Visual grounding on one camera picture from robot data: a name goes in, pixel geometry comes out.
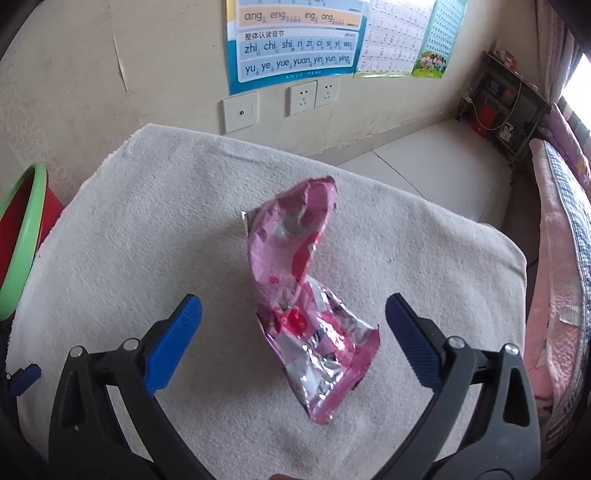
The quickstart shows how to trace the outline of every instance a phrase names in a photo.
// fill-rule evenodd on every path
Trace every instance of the blue gripper pad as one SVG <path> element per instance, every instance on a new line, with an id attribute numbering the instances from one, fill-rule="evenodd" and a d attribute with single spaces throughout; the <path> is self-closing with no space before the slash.
<path id="1" fill-rule="evenodd" d="M 173 313 L 172 323 L 146 359 L 144 383 L 151 395 L 166 388 L 178 363 L 189 346 L 193 335 L 201 325 L 201 301 L 187 296 Z"/>
<path id="2" fill-rule="evenodd" d="M 425 333 L 395 295 L 386 302 L 386 321 L 423 387 L 439 392 L 443 385 L 440 357 Z"/>
<path id="3" fill-rule="evenodd" d="M 39 378 L 41 378 L 39 365 L 30 364 L 25 370 L 19 368 L 8 382 L 8 394 L 12 398 L 20 397 Z"/>

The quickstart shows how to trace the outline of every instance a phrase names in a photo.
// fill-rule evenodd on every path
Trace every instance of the floor tile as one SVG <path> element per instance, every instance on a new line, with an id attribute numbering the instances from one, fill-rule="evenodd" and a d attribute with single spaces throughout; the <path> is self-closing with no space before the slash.
<path id="1" fill-rule="evenodd" d="M 531 179 L 516 174 L 502 228 L 524 253 L 528 264 L 540 255 L 540 222 L 538 187 Z"/>
<path id="2" fill-rule="evenodd" d="M 374 150 L 427 200 L 478 221 L 507 159 L 450 119 Z"/>
<path id="3" fill-rule="evenodd" d="M 341 164 L 339 167 L 357 175 L 380 181 L 399 190 L 421 196 L 409 182 L 404 180 L 404 178 L 374 152 L 367 152 Z"/>
<path id="4" fill-rule="evenodd" d="M 492 189 L 485 210 L 480 217 L 480 223 L 488 223 L 497 230 L 501 230 L 510 197 L 511 169 L 507 166 L 501 168 L 497 176 L 495 187 Z"/>

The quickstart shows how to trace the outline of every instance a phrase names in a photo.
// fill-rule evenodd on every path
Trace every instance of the crumpled foil bag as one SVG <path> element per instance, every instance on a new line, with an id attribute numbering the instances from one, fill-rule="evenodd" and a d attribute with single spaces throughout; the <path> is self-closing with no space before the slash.
<path id="1" fill-rule="evenodd" d="M 242 212 L 256 314 L 295 396 L 319 424 L 331 420 L 379 348 L 379 328 L 308 275 L 336 196 L 332 177 L 306 180 Z"/>

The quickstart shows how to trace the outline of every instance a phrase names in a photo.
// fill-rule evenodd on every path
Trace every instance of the blue poster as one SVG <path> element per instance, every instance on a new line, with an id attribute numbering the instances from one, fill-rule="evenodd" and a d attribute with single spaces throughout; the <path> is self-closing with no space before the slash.
<path id="1" fill-rule="evenodd" d="M 226 0 L 230 94 L 354 73 L 369 0 Z"/>

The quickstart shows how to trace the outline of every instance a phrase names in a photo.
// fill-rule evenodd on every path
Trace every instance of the metal screw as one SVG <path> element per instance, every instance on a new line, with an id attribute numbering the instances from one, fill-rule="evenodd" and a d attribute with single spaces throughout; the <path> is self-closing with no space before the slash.
<path id="1" fill-rule="evenodd" d="M 516 345 L 513 345 L 512 343 L 507 343 L 505 345 L 505 352 L 507 352 L 509 355 L 519 355 L 519 349 L 517 348 Z"/>
<path id="2" fill-rule="evenodd" d="M 466 346 L 466 342 L 461 337 L 449 337 L 447 343 L 450 347 L 455 348 L 456 350 L 461 350 Z"/>
<path id="3" fill-rule="evenodd" d="M 123 342 L 123 348 L 128 352 L 133 352 L 139 347 L 139 340 L 137 338 L 128 338 Z"/>
<path id="4" fill-rule="evenodd" d="M 81 347 L 81 346 L 79 346 L 79 345 L 77 345 L 77 346 L 75 346 L 74 348 L 72 348 L 72 350 L 70 350 L 70 356 L 71 356 L 72 358 L 77 358 L 77 357 L 79 357 L 80 355 L 82 355 L 82 352 L 83 352 L 83 351 L 84 351 L 84 350 L 82 349 L 82 347 Z"/>

